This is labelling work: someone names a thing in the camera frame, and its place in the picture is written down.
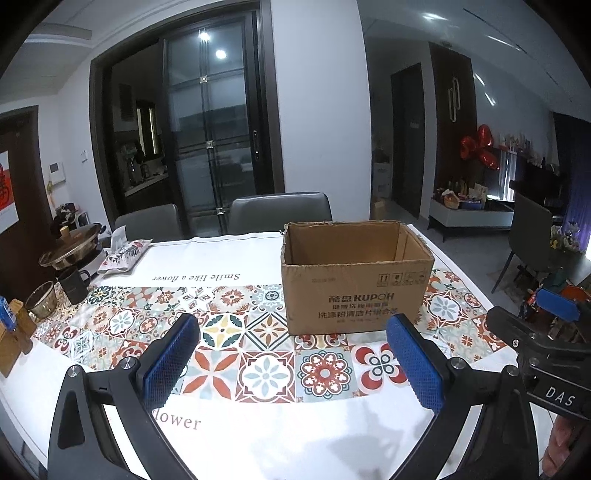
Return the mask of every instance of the floral tile pattern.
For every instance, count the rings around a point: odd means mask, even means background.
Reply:
[[[236,400],[293,403],[295,383],[294,352],[245,352],[240,361]]]
[[[195,350],[187,364],[182,393],[205,400],[233,400],[240,358],[237,352]]]
[[[301,351],[295,362],[297,401],[352,398],[358,393],[348,349]]]
[[[182,312],[199,322],[201,339],[173,393],[212,401],[298,403],[375,395],[408,385],[377,332],[288,333],[281,285],[237,287],[91,287],[71,305],[56,286],[58,308],[35,337],[73,362],[114,368],[162,338]],[[449,358],[475,362],[503,342],[486,328],[486,309],[436,259],[417,330]]]

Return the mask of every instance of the ceiling light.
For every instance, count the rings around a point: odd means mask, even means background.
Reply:
[[[474,78],[475,78],[476,80],[478,80],[478,81],[479,81],[479,82],[482,84],[482,86],[483,86],[483,87],[485,87],[485,86],[486,86],[486,85],[484,84],[484,82],[482,81],[482,79],[480,78],[480,75],[478,75],[477,73],[475,73],[475,74],[474,74]]]
[[[423,18],[425,20],[447,20],[447,18],[445,18],[445,17],[441,17],[440,15],[437,15],[437,14],[430,14],[427,12],[423,14]]]
[[[496,38],[491,35],[487,35],[487,37],[490,38],[491,40],[497,41],[498,43],[502,43],[503,45],[507,45],[508,47],[512,47],[516,50],[521,51],[521,49],[519,47],[516,47],[515,45],[511,45],[510,43],[507,43],[506,41],[501,40],[500,38]]]
[[[495,106],[496,105],[496,100],[494,98],[491,98],[488,93],[484,93],[486,95],[486,98],[488,100],[488,102],[491,104],[491,106]]]

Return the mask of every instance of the mug handle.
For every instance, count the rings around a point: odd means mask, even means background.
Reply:
[[[90,285],[90,274],[86,270],[80,270],[80,275],[82,275],[83,273],[88,275],[88,278],[86,280],[82,280],[82,283],[85,287],[88,287],[88,285]]]

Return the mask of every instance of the black mug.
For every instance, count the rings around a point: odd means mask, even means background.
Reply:
[[[85,280],[82,280],[83,273],[88,276]],[[86,270],[80,271],[76,267],[67,267],[59,274],[57,281],[64,289],[64,292],[72,305],[80,303],[88,295],[90,274]]]

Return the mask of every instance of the blue gripper pad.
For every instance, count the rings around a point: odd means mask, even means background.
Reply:
[[[403,314],[396,314],[389,319],[386,336],[419,403],[437,415],[443,408],[444,381],[424,350],[425,342],[433,344],[443,360],[446,360],[445,356],[433,342],[423,339]]]
[[[139,358],[139,396],[147,411],[164,407],[199,342],[199,323],[183,313],[163,338],[153,341]]]
[[[565,322],[576,322],[579,320],[580,312],[577,304],[553,291],[542,288],[535,295],[535,303],[541,309],[550,312],[552,315],[556,315]]]

